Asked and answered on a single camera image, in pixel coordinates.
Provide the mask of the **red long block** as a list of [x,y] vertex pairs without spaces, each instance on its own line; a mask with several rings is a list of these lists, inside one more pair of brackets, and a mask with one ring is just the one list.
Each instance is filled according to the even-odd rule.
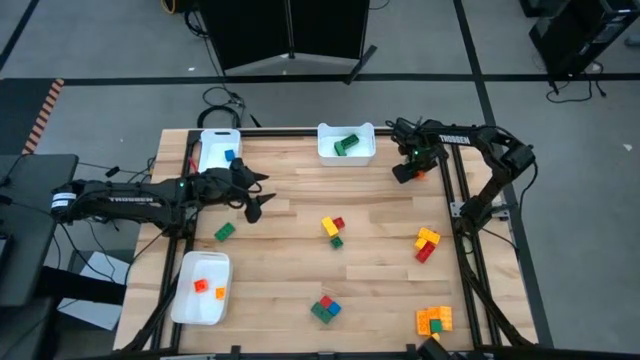
[[420,251],[417,250],[415,258],[420,263],[425,263],[427,259],[432,255],[432,253],[435,251],[435,249],[436,249],[436,245],[427,241],[426,245]]

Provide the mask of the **black side desk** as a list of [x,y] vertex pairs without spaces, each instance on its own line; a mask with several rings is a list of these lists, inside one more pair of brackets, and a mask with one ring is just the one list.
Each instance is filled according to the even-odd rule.
[[11,237],[9,251],[0,260],[0,307],[21,307],[35,297],[48,296],[46,284],[61,272],[44,265],[56,223],[50,216],[52,191],[68,182],[78,157],[58,155],[0,155],[0,234]]

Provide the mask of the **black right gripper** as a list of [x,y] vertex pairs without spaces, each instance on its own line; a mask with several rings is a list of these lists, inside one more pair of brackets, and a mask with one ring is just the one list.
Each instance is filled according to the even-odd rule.
[[404,184],[417,176],[416,168],[423,168],[427,173],[438,166],[441,156],[441,145],[410,145],[402,146],[406,160],[404,164],[392,168],[392,173],[400,184]]

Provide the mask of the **black mat striped edge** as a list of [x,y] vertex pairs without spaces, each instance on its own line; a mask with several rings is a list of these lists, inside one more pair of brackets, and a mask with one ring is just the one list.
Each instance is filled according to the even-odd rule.
[[33,154],[64,87],[56,79],[0,79],[0,155]]

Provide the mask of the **white plastic bin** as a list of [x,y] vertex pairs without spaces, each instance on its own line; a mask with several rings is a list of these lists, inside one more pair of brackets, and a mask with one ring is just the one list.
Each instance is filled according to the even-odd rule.
[[[220,252],[190,251],[182,259],[170,317],[179,324],[216,325],[228,308],[233,266],[227,254]],[[209,289],[196,293],[194,282],[206,279]],[[226,296],[218,300],[215,289],[226,288]]]
[[[355,136],[358,142],[340,156],[335,143],[349,136]],[[374,126],[365,122],[359,126],[329,126],[320,123],[317,126],[317,151],[320,163],[326,167],[362,167],[367,166],[376,154]]]
[[206,129],[200,134],[200,141],[199,173],[209,168],[229,168],[231,161],[225,159],[226,150],[233,150],[235,158],[242,154],[241,133],[236,129]]

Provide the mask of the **black folding partition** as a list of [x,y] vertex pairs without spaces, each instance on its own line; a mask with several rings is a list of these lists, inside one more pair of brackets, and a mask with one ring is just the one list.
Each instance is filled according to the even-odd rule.
[[366,43],[370,0],[195,0],[219,69],[275,60],[351,67],[351,84],[376,53]]

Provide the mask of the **black aluminium table frame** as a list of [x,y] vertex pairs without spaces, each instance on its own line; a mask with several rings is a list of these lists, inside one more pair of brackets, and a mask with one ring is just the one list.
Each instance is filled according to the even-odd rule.
[[[125,360],[210,356],[214,360],[421,360],[430,336],[416,332],[416,312],[450,306],[453,330],[438,341],[450,357],[521,360],[536,350],[512,325],[492,293],[507,283],[489,276],[476,249],[478,231],[455,230],[461,206],[492,176],[470,146],[446,145],[446,160],[400,184],[392,168],[405,162],[391,129],[375,131],[377,153],[365,167],[326,167],[313,128],[241,132],[246,165],[269,176],[275,193],[254,224],[240,210],[212,206],[185,238],[160,239],[143,226],[132,265],[115,352]],[[343,246],[334,249],[321,220],[341,217]],[[225,223],[224,242],[214,233]],[[415,255],[421,228],[441,238],[425,263]],[[467,248],[474,248],[472,255]],[[232,261],[225,318],[216,325],[179,324],[162,314],[140,337],[158,304],[172,306],[184,255],[220,252]],[[329,324],[311,312],[323,296],[341,306]]]

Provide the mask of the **white paper sheet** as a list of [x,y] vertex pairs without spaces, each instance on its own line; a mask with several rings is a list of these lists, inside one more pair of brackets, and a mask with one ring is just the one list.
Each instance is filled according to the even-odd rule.
[[[84,277],[123,284],[129,264],[101,252],[88,252],[82,256],[89,262],[88,265],[78,256],[74,255],[69,265],[72,273]],[[82,320],[105,330],[114,330],[119,322],[122,306],[98,303],[87,300],[63,298],[57,310],[63,314]]]

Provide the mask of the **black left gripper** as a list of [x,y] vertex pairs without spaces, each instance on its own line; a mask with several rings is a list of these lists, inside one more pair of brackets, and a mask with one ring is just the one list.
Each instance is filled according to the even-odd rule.
[[225,168],[212,168],[199,175],[199,199],[205,205],[245,205],[244,214],[250,224],[262,216],[261,206],[276,196],[275,193],[248,199],[248,193],[234,183],[257,183],[269,176],[253,172],[242,158],[232,161],[232,173]]

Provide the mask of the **black equipment cart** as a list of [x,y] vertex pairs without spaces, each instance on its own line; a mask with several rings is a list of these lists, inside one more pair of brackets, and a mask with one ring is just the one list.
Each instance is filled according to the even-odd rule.
[[574,76],[638,18],[640,0],[558,0],[529,37],[549,75]]

